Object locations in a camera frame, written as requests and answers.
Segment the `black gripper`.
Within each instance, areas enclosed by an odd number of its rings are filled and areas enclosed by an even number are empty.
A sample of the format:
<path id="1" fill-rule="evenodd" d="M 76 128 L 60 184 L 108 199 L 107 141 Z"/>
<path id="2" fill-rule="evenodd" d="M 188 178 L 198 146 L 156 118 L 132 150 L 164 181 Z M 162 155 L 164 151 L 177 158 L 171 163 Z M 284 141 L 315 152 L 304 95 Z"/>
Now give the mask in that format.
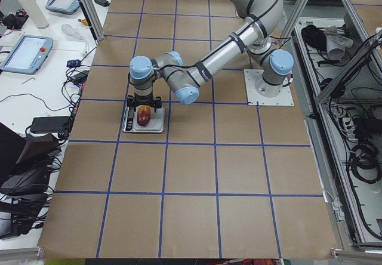
<path id="1" fill-rule="evenodd" d="M 139 105 L 148 105 L 153 108 L 153 111 L 156 113 L 160 107 L 162 107 L 161 97 L 153 97 L 153 95 L 128 95 L 127 106 L 128 106 L 128 115 L 134 115 L 135 107 Z"/>

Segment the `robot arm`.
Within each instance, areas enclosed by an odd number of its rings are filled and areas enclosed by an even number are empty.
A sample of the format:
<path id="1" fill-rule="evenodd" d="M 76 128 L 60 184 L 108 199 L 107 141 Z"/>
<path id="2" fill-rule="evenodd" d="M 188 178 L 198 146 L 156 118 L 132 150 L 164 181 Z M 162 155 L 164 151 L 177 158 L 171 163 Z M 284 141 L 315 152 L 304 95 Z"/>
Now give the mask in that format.
<path id="1" fill-rule="evenodd" d="M 129 107 L 150 106 L 159 109 L 161 98 L 153 96 L 153 83 L 164 79 L 182 104 L 192 104 L 199 97 L 199 89 L 212 80 L 227 64 L 247 53 L 263 68 L 256 82 L 257 92 L 273 98 L 284 87 L 284 80 L 294 65 L 292 55 L 272 45 L 270 34 L 282 18 L 282 0 L 230 0 L 243 19 L 243 25 L 228 35 L 221 44 L 191 66 L 183 65 L 178 52 L 167 52 L 156 58 L 135 56 L 130 61 L 128 78 L 134 94 L 127 98 Z"/>

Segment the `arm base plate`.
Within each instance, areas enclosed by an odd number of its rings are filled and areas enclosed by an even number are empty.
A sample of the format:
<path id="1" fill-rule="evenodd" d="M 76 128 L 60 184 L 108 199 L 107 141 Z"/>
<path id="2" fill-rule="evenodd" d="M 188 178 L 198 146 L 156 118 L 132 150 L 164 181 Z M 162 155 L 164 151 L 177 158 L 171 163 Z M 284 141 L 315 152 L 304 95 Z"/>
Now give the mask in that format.
<path id="1" fill-rule="evenodd" d="M 294 101 L 287 78 L 277 86 L 269 85 L 263 79 L 263 70 L 245 69 L 247 103 L 252 106 L 293 106 Z"/>

